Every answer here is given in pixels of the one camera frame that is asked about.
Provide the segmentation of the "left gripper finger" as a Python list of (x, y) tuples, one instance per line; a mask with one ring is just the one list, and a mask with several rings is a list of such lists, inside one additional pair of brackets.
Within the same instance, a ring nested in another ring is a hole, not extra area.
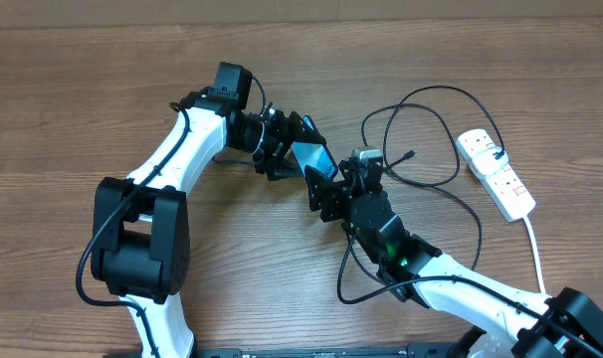
[(278, 158), (271, 158), (268, 161), (266, 164), (266, 174), (269, 181), (303, 177), (302, 171), (296, 163), (288, 159)]
[(317, 131), (317, 129), (310, 127), (297, 112), (291, 112), (289, 121), (292, 142), (319, 145), (326, 144), (325, 138)]

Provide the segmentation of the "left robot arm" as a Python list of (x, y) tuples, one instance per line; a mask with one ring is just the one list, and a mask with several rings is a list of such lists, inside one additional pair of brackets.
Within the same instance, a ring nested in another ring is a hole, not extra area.
[(142, 341), (140, 357), (194, 357), (179, 290), (189, 269), (187, 196), (226, 147), (251, 154), (272, 181), (338, 168), (312, 120), (268, 103), (247, 113), (253, 74), (221, 63), (215, 82), (171, 105), (176, 123), (149, 159), (124, 179), (106, 177), (95, 196), (93, 238), (79, 262), (126, 307)]

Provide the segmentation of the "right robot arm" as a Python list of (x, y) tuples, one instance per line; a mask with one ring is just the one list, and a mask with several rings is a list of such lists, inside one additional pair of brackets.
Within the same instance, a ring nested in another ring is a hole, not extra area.
[(304, 168), (310, 207), (339, 220), (378, 266), (383, 290), (472, 323), (482, 332), (468, 356), (603, 357), (603, 311), (566, 287), (557, 296), (508, 286), (456, 262), (409, 233), (380, 183), (382, 161), (350, 157)]

